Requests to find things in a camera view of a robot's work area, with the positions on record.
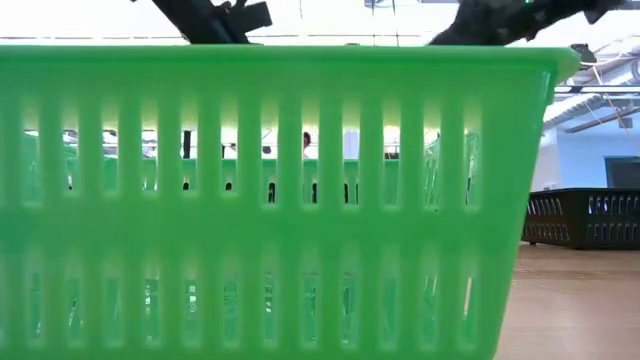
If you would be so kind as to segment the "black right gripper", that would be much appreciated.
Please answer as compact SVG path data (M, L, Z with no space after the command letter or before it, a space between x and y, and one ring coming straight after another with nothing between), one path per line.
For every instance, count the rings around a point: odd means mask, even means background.
M459 0L453 22L429 45L505 46L522 38L530 41L538 31L518 23L524 0Z

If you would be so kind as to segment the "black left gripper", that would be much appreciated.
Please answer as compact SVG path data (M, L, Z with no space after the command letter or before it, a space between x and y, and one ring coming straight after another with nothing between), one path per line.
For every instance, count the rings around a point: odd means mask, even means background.
M190 44L245 44L245 35L240 35L229 21L233 10L240 10L247 0L232 4L224 0L214 5L211 0L151 0L163 15L179 30Z

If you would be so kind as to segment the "black plastic slotted basket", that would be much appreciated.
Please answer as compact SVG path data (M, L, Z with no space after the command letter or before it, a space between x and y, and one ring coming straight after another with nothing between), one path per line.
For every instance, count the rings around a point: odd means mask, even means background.
M640 189L532 192L521 240L578 250L640 250Z

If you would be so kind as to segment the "green plastic slotted basket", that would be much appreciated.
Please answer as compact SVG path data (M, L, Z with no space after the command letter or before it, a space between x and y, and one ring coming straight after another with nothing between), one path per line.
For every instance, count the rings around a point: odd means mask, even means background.
M0 46L0 360L492 360L578 64Z

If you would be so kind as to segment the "dark ceiling fixture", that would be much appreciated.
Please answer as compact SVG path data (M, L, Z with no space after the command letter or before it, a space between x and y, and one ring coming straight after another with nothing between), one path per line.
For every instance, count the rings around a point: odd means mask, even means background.
M587 43L571 44L570 48L580 55L580 61L582 63L594 64L597 62L595 54L590 50Z

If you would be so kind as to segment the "grey ceiling beam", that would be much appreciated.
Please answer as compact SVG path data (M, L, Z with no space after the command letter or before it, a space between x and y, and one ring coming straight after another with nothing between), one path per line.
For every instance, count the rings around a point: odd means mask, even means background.
M631 129L633 127L632 116L638 113L640 113L640 107L615 108L610 115L597 117L595 120L566 129L565 132L567 134L578 133L613 122L617 123L619 128Z

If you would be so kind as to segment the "dark wall panel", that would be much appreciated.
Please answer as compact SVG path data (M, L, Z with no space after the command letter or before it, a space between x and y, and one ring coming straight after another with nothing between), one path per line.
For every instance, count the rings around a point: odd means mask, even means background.
M640 157L605 157L607 187L640 189Z

